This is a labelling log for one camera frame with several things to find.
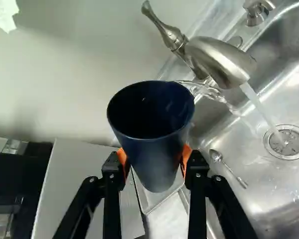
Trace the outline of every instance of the running water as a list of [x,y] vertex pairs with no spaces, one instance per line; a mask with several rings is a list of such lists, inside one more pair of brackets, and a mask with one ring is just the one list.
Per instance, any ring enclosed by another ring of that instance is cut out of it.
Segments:
[[259,113],[263,116],[272,132],[275,134],[277,139],[280,141],[281,145],[287,145],[288,141],[283,139],[282,134],[277,130],[276,124],[274,124],[273,119],[270,116],[270,113],[264,108],[263,104],[260,102],[256,92],[253,88],[248,84],[244,83],[240,86],[240,89],[245,93],[245,95],[250,99],[250,101],[254,104]]

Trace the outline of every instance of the gray countertop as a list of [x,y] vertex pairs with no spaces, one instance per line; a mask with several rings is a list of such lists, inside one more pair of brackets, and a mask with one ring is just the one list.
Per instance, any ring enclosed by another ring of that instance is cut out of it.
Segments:
[[[35,217],[32,239],[51,239],[82,181],[88,176],[102,177],[101,167],[117,148],[57,139],[45,175]],[[144,235],[132,174],[120,193],[123,239]],[[86,239],[100,239],[103,233],[101,201],[94,212]]]

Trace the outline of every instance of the stainless steel sink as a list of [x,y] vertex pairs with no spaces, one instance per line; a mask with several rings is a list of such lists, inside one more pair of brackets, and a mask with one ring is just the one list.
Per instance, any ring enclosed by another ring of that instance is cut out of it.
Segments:
[[[276,6],[261,25],[247,27],[242,18],[226,37],[241,36],[242,49],[257,60],[257,75],[249,83],[274,120],[299,127],[299,0]],[[261,115],[239,88],[227,90],[225,96],[240,116],[203,99],[196,106],[191,145],[205,154],[211,148],[220,151],[248,183],[244,189],[223,164],[210,162],[212,170],[229,181],[259,238],[299,239],[299,159],[269,154],[263,145],[269,127]],[[209,217],[208,225],[212,238],[222,237],[214,236],[221,235],[216,217]]]

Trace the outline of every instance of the drain strainer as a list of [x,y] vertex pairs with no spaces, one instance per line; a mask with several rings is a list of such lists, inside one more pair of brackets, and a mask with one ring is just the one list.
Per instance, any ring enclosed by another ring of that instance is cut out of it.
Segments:
[[299,127],[292,124],[280,124],[276,128],[281,133],[285,144],[282,145],[278,137],[269,130],[263,139],[266,150],[272,156],[280,159],[299,159]]

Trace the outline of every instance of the faucet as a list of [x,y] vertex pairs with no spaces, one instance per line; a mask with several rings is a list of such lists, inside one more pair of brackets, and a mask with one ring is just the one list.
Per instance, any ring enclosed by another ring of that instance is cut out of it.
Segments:
[[193,70],[198,79],[204,81],[211,76],[219,88],[229,89],[247,82],[255,72],[254,58],[211,37],[188,39],[177,27],[163,23],[148,0],[142,5],[142,13],[158,28],[165,45]]
[[246,0],[243,8],[247,12],[247,26],[256,26],[264,22],[269,11],[276,7],[270,0]]

